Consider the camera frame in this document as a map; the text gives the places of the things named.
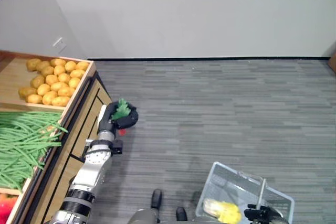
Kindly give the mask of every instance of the red object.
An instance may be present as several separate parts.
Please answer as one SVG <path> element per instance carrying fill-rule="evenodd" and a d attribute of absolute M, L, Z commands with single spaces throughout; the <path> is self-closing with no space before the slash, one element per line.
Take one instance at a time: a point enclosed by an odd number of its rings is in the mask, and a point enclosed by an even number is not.
<path fill-rule="evenodd" d="M 126 134 L 125 129 L 118 130 L 119 135 L 124 136 Z"/>
<path fill-rule="evenodd" d="M 7 194 L 0 194 L 0 224 L 5 224 L 12 211 L 17 197 L 8 197 Z"/>

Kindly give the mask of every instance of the shopping basket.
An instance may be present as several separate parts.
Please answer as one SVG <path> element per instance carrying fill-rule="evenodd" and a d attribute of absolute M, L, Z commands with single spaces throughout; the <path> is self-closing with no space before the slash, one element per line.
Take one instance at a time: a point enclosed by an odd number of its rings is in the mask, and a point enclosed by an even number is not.
<path fill-rule="evenodd" d="M 203 201 L 210 198 L 236 204 L 243 215 L 240 224 L 250 224 L 244 216 L 244 210 L 247 204 L 256 204 L 258 201 L 260 184 L 261 182 L 252 178 L 252 175 L 246 175 L 219 162 L 214 162 L 199 198 L 196 216 L 208 216 L 203 211 Z M 261 205 L 275 208 L 290 224 L 292 223 L 294 200 L 290 196 L 266 186 Z"/>

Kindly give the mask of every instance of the potato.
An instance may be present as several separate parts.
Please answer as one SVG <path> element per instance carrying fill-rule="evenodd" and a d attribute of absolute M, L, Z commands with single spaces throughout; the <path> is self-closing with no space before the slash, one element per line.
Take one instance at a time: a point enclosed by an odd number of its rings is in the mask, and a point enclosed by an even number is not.
<path fill-rule="evenodd" d="M 74 93 L 75 89 L 74 88 L 71 88 L 71 87 L 64 87 L 64 88 L 60 88 L 58 91 L 57 91 L 57 94 L 60 96 L 60 97 L 71 97 L 72 94 Z"/>
<path fill-rule="evenodd" d="M 58 76 L 61 73 L 65 73 L 65 67 L 62 65 L 57 65 L 54 68 L 54 75 Z"/>
<path fill-rule="evenodd" d="M 77 77 L 77 78 L 81 79 L 83 77 L 84 73 L 85 73 L 84 70 L 77 69 L 77 70 L 74 70 L 74 71 L 71 72 L 70 77 L 71 78 Z"/>
<path fill-rule="evenodd" d="M 63 59 L 52 59 L 50 61 L 50 64 L 55 67 L 55 66 L 64 66 L 67 62 Z"/>
<path fill-rule="evenodd" d="M 36 65 L 36 70 L 41 72 L 42 69 L 44 69 L 45 67 L 48 67 L 48 66 L 50 66 L 50 62 L 47 61 L 47 60 L 44 60 L 44 61 L 41 61 L 40 63 L 38 63 Z"/>
<path fill-rule="evenodd" d="M 54 73 L 54 67 L 48 66 L 41 70 L 41 74 L 45 77 Z"/>
<path fill-rule="evenodd" d="M 70 97 L 56 97 L 52 100 L 52 105 L 65 107 L 70 101 Z"/>
<path fill-rule="evenodd" d="M 37 94 L 38 95 L 45 95 L 50 91 L 50 86 L 48 84 L 42 84 L 40 87 L 37 89 Z"/>
<path fill-rule="evenodd" d="M 89 66 L 88 62 L 81 61 L 81 62 L 77 63 L 76 69 L 81 69 L 81 70 L 86 71 L 88 69 L 88 66 Z"/>
<path fill-rule="evenodd" d="M 38 75 L 30 81 L 30 86 L 37 89 L 44 83 L 44 76 Z"/>
<path fill-rule="evenodd" d="M 39 64 L 40 62 L 41 62 L 41 60 L 37 59 L 37 58 L 27 60 L 27 62 L 26 62 L 27 70 L 28 71 L 35 71 L 37 64 Z"/>
<path fill-rule="evenodd" d="M 37 90 L 31 87 L 19 88 L 19 96 L 21 99 L 25 99 L 27 96 L 31 94 L 37 94 Z"/>
<path fill-rule="evenodd" d="M 76 69 L 76 63 L 74 61 L 68 61 L 66 64 L 65 64 L 65 70 L 68 72 L 68 73 L 71 73 L 72 71 L 74 71 Z"/>
<path fill-rule="evenodd" d="M 68 75 L 67 73 L 61 73 L 58 76 L 58 81 L 64 82 L 64 83 L 68 83 L 70 81 L 70 75 Z"/>
<path fill-rule="evenodd" d="M 64 83 L 64 82 L 56 82 L 56 83 L 54 83 L 53 85 L 51 85 L 51 90 L 53 90 L 53 91 L 58 91 L 59 89 L 61 89 L 61 88 L 64 88 L 64 87 L 68 87 L 68 85 L 66 84 L 66 83 Z"/>
<path fill-rule="evenodd" d="M 46 77 L 46 84 L 48 85 L 53 85 L 54 83 L 58 82 L 58 78 L 57 76 L 54 76 L 53 74 L 49 74 L 47 77 Z"/>
<path fill-rule="evenodd" d="M 42 103 L 45 105 L 51 105 L 51 102 L 55 97 L 57 97 L 57 93 L 55 91 L 49 91 L 42 97 Z"/>
<path fill-rule="evenodd" d="M 42 103 L 42 96 L 38 94 L 30 94 L 26 97 L 26 102 L 30 103 Z"/>
<path fill-rule="evenodd" d="M 79 82 L 80 82 L 80 79 L 77 78 L 77 77 L 74 77 L 74 78 L 71 78 L 71 80 L 69 81 L 68 84 L 69 84 L 69 87 L 76 89 L 76 87 L 78 86 Z"/>

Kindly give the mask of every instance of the wooden cabinet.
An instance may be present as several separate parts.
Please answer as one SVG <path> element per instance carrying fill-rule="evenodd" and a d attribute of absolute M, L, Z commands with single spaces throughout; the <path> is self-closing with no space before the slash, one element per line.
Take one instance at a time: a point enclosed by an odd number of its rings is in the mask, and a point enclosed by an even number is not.
<path fill-rule="evenodd" d="M 50 148 L 46 156 L 41 157 L 45 168 L 35 168 L 33 177 L 26 179 L 22 191 L 2 188 L 3 193 L 18 195 L 7 224 L 37 224 L 51 219 L 61 206 L 69 182 L 83 164 L 81 156 L 86 139 L 97 137 L 97 118 L 101 106 L 111 102 L 95 63 L 85 61 L 88 68 L 66 107 L 26 103 L 20 99 L 18 88 L 29 86 L 30 80 L 37 74 L 27 71 L 26 62 L 31 58 L 50 61 L 54 57 L 0 50 L 0 111 L 60 112 L 59 123 L 69 132 L 60 137 L 61 147 Z"/>

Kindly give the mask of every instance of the green vegetable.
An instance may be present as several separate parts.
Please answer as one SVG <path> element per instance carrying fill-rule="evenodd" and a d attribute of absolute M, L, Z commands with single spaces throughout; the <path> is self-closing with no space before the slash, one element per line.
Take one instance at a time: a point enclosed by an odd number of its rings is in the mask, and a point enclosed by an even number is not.
<path fill-rule="evenodd" d="M 34 167 L 43 169 L 46 152 L 60 146 L 58 136 L 67 132 L 59 118 L 52 112 L 0 112 L 0 187 L 22 190 Z"/>
<path fill-rule="evenodd" d="M 112 115 L 112 120 L 123 118 L 125 116 L 128 116 L 130 113 L 131 110 L 128 108 L 127 101 L 125 101 L 125 99 L 119 99 L 118 108 L 116 113 Z"/>

